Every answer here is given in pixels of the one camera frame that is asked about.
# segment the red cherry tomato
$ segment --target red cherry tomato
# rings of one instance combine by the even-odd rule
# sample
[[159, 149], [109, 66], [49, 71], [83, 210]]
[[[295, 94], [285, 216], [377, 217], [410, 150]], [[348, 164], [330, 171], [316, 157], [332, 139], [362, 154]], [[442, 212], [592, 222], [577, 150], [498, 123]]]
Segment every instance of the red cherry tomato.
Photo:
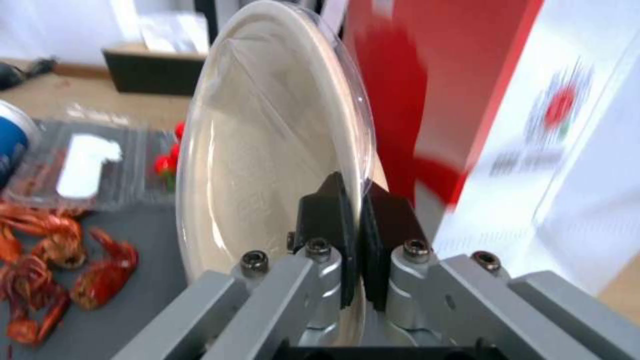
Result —
[[175, 143], [173, 146], [171, 146], [171, 151], [169, 152], [169, 156], [171, 156], [171, 159], [177, 163], [179, 155], [180, 155], [180, 144]]
[[178, 141], [182, 140], [182, 134], [184, 133], [184, 121], [180, 121], [173, 130], [175, 133], [175, 137], [178, 138]]
[[160, 155], [156, 158], [156, 162], [154, 163], [154, 170], [156, 171], [156, 174], [160, 176], [175, 174], [176, 165], [176, 161], [171, 159], [171, 156]]

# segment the clear plastic packaging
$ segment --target clear plastic packaging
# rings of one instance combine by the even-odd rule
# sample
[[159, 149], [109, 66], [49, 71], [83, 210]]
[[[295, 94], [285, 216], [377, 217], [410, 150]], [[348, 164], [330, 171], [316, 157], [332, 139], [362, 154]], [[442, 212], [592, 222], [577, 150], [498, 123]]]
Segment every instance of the clear plastic packaging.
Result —
[[[249, 250], [269, 261], [286, 255], [300, 198], [334, 171], [358, 223], [375, 156], [369, 103], [342, 43], [318, 24], [304, 9], [258, 1], [237, 12], [211, 48], [177, 179], [190, 281], [208, 269], [229, 273]], [[339, 343], [361, 334], [363, 298], [354, 304]]]
[[140, 33], [147, 49], [169, 53], [207, 53], [207, 19], [195, 12], [141, 15]]
[[[97, 113], [82, 109], [87, 114]], [[154, 173], [154, 159], [168, 152], [175, 140], [172, 133], [135, 129], [126, 117], [81, 117], [74, 121], [37, 120], [42, 141], [29, 148], [20, 166], [3, 192], [3, 199], [34, 208], [83, 208], [113, 211], [132, 202], [171, 203], [173, 190]], [[72, 139], [90, 136], [98, 142], [108, 142], [120, 151], [117, 161], [105, 161], [95, 171], [86, 164], [70, 166], [67, 163]], [[90, 151], [87, 147], [79, 151]], [[63, 174], [71, 180], [70, 188], [81, 188], [94, 180], [95, 195], [68, 196], [61, 193]]]

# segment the plastic tray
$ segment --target plastic tray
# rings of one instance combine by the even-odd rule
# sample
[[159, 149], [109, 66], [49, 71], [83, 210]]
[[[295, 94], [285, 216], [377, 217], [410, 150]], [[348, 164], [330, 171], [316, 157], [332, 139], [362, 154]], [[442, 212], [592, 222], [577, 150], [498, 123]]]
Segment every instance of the plastic tray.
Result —
[[[42, 141], [29, 149], [4, 189], [8, 202], [34, 208], [84, 208], [113, 211], [133, 202], [173, 202], [173, 190], [154, 173], [154, 160], [175, 143], [172, 133], [115, 124], [38, 120]], [[116, 142], [120, 161], [103, 164], [96, 195], [67, 198], [58, 193], [68, 147], [74, 135], [89, 134]]]

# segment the red panel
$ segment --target red panel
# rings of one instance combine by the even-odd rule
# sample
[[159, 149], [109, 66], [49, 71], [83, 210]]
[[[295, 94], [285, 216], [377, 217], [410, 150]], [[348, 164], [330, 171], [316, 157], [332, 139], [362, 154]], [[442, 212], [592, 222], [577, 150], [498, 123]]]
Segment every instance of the red panel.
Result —
[[345, 43], [392, 192], [414, 200], [419, 180], [444, 203], [457, 201], [541, 2], [396, 0], [391, 14], [350, 2]]

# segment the clear plastic lid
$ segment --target clear plastic lid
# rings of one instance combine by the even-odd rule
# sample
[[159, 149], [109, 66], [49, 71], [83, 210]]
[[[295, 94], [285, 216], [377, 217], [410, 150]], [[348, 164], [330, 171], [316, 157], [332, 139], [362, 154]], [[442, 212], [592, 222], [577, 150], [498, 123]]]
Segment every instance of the clear plastic lid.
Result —
[[173, 133], [111, 122], [38, 120], [42, 139], [25, 153], [3, 199], [33, 208], [113, 211], [167, 203], [174, 191], [154, 173]]
[[342, 43], [317, 24], [301, 8], [258, 1], [236, 13], [211, 48], [177, 179], [190, 281], [207, 269], [229, 273], [249, 250], [270, 261], [285, 255], [298, 201], [334, 171], [358, 223], [375, 149], [369, 103]]

